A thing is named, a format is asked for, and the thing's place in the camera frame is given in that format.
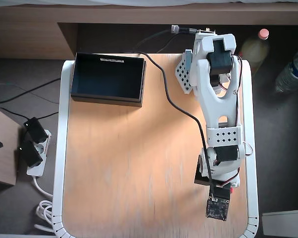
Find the open black box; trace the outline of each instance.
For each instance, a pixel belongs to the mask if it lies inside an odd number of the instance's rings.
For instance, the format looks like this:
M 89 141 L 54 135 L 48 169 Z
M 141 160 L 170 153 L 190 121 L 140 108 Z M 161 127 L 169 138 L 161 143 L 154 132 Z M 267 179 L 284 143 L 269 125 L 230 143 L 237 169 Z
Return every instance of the open black box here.
M 75 101 L 141 107 L 143 58 L 77 53 L 71 87 Z

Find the white bedsheet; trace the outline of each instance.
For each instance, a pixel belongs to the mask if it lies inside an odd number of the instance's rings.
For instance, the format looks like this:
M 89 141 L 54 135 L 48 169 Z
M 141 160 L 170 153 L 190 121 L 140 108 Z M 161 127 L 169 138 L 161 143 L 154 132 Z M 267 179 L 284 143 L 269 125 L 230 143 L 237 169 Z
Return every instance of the white bedsheet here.
M 298 0 L 0 0 L 0 6 L 20 4 L 64 4 L 64 5 L 127 5 L 127 6 L 176 6 L 191 3 L 224 3 L 224 2 L 298 2 Z

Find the white cable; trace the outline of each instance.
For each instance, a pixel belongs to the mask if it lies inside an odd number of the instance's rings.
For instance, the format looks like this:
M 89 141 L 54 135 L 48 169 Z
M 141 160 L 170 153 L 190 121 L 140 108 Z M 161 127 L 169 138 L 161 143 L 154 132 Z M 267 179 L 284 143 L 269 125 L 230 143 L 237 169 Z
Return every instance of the white cable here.
M 35 228 L 37 228 L 38 230 L 41 230 L 41 231 L 54 233 L 54 231 L 52 229 L 45 227 L 45 226 L 35 224 Z
M 39 187 L 39 185 L 37 184 L 37 179 L 35 176 L 32 176 L 34 184 L 36 186 L 36 188 L 43 193 L 44 195 L 48 196 L 48 197 L 53 197 L 52 194 L 44 191 L 42 188 Z M 42 200 L 39 205 L 36 208 L 36 214 L 39 218 L 45 220 L 47 223 L 49 223 L 50 225 L 52 225 L 52 202 L 48 201 L 48 200 Z M 53 229 L 45 227 L 45 226 L 41 226 L 38 224 L 34 225 L 35 228 L 45 231 L 45 232 L 51 232 L 54 233 Z
M 52 197 L 52 194 L 44 191 L 42 188 L 39 187 L 39 185 L 37 184 L 37 179 L 36 179 L 36 176 L 32 176 L 32 179 L 34 180 L 34 184 L 36 186 L 36 188 L 41 192 L 43 193 L 44 195 L 48 196 L 48 197 Z
M 250 154 L 246 154 L 246 156 L 252 155 L 253 154 L 253 148 L 252 148 L 252 146 L 248 142 L 246 142 L 246 141 L 243 141 L 243 143 L 245 143 L 245 145 L 248 145 L 250 147 L 250 149 L 251 149 L 251 153 Z

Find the circuit board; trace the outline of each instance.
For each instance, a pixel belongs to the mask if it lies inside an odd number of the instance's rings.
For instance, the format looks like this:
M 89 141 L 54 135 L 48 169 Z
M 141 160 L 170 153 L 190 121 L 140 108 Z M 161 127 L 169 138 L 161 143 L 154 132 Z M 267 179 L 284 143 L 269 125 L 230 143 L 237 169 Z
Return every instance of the circuit board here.
M 229 200 L 217 198 L 217 201 L 211 197 L 207 200 L 206 216 L 218 220 L 226 221 L 229 207 Z

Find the power strip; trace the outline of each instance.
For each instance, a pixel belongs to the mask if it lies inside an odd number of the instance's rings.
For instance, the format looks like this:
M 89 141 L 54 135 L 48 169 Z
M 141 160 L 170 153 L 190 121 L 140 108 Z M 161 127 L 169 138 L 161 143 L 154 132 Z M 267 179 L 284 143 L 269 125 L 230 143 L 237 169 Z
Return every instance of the power strip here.
M 48 138 L 39 144 L 34 143 L 34 147 L 38 151 L 39 155 L 42 158 L 42 162 L 33 168 L 27 168 L 27 175 L 41 177 L 44 174 L 46 159 L 47 159 L 47 151 L 51 140 L 51 133 L 48 130 L 45 130 L 48 135 Z

